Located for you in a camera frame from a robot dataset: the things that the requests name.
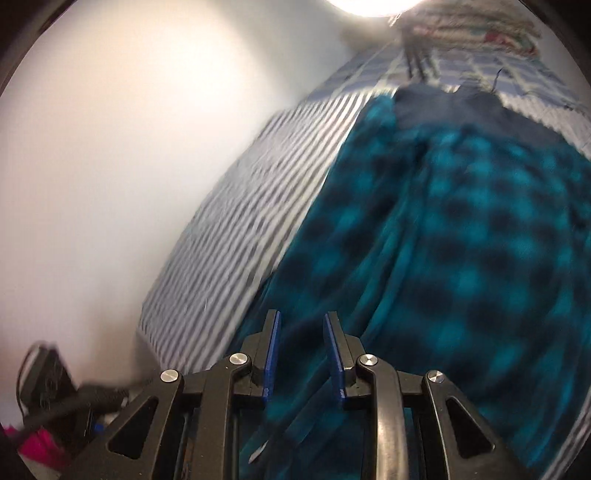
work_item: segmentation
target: metal screw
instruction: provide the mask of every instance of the metal screw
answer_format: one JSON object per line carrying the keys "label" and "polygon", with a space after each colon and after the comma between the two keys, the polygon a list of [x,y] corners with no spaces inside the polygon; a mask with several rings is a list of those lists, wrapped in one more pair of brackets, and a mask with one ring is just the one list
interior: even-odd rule
{"label": "metal screw", "polygon": [[427,378],[433,383],[441,383],[445,380],[445,375],[439,370],[429,370],[429,372],[427,372]]}
{"label": "metal screw", "polygon": [[235,353],[230,357],[230,363],[234,365],[244,365],[248,362],[248,355],[242,352]]}
{"label": "metal screw", "polygon": [[166,383],[172,383],[178,378],[178,372],[176,370],[165,370],[160,374],[160,380]]}
{"label": "metal screw", "polygon": [[365,355],[361,355],[359,357],[359,361],[367,367],[372,367],[378,363],[378,357],[371,355],[370,353],[366,353]]}

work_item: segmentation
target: black cable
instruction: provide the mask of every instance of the black cable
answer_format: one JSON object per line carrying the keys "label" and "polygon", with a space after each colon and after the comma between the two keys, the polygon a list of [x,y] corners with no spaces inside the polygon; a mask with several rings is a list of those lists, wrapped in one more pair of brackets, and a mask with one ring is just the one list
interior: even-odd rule
{"label": "black cable", "polygon": [[21,415],[22,415],[22,418],[23,419],[25,418],[25,411],[22,408],[22,400],[21,400],[21,380],[22,380],[22,374],[24,373],[25,366],[26,366],[29,358],[33,354],[33,352],[39,350],[39,348],[41,346],[43,346],[43,345],[45,345],[44,342],[35,342],[34,344],[32,344],[29,347],[29,350],[27,350],[27,353],[25,354],[25,358],[22,359],[21,366],[18,369],[18,375],[17,375],[17,404],[18,404],[18,409],[21,411]]}
{"label": "black cable", "polygon": [[127,389],[85,387],[82,393],[52,404],[51,410],[44,410],[36,415],[26,417],[22,429],[11,435],[10,440],[16,448],[19,448],[33,433],[53,420],[83,408],[116,410],[128,395]]}
{"label": "black cable", "polygon": [[495,90],[496,90],[496,83],[497,83],[497,81],[499,80],[499,75],[501,75],[501,72],[502,72],[503,70],[505,70],[505,68],[504,68],[504,67],[502,67],[502,68],[501,68],[501,69],[500,69],[500,70],[499,70],[499,71],[496,73],[495,81],[494,81],[494,82],[493,82],[493,84],[492,84],[492,90],[491,90],[491,93],[495,93]]}

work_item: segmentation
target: plaid fabric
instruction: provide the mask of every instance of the plaid fabric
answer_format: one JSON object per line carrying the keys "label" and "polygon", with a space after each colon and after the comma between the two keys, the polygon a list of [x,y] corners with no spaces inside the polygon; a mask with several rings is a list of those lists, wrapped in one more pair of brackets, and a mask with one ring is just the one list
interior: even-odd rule
{"label": "plaid fabric", "polygon": [[445,372],[536,475],[579,415],[591,384],[591,166],[566,143],[399,131],[393,101],[360,113],[230,346],[281,310],[275,394],[262,418],[245,418],[244,478],[359,478],[360,419],[328,383],[329,310],[397,369]]}

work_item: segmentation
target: bed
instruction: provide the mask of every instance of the bed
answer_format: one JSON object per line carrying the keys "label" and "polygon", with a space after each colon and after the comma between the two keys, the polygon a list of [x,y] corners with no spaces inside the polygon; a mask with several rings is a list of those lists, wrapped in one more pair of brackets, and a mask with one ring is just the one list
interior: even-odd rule
{"label": "bed", "polygon": [[[441,11],[437,14],[440,21]],[[501,48],[482,41],[466,45],[461,35],[460,40],[428,38],[426,47],[425,38],[437,29],[423,35],[425,30],[416,27],[433,21],[433,15],[427,10],[403,25],[406,32],[422,32],[419,40],[403,35],[358,54],[297,106],[274,115],[199,206],[142,309],[139,329],[163,368],[200,371],[224,355],[321,191],[360,111],[377,94],[393,95],[414,82],[450,92],[477,86],[591,158],[586,108],[535,49],[524,41]],[[498,26],[501,20],[495,18]],[[526,23],[516,30],[504,20],[516,37],[531,34]],[[545,479],[558,478],[570,465],[589,436],[590,420],[588,394]]]}

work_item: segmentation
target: striped sheet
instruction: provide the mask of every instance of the striped sheet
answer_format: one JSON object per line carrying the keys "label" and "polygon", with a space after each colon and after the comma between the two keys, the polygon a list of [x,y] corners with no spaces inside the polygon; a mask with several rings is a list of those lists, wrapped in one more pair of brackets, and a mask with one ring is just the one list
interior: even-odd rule
{"label": "striped sheet", "polygon": [[[275,270],[375,87],[304,102],[273,116],[204,200],[144,302],[140,331],[162,367],[184,373],[226,350],[264,280]],[[591,122],[529,96],[500,93],[507,108],[561,133],[591,158]],[[561,477],[591,432],[591,390],[543,480]]]}

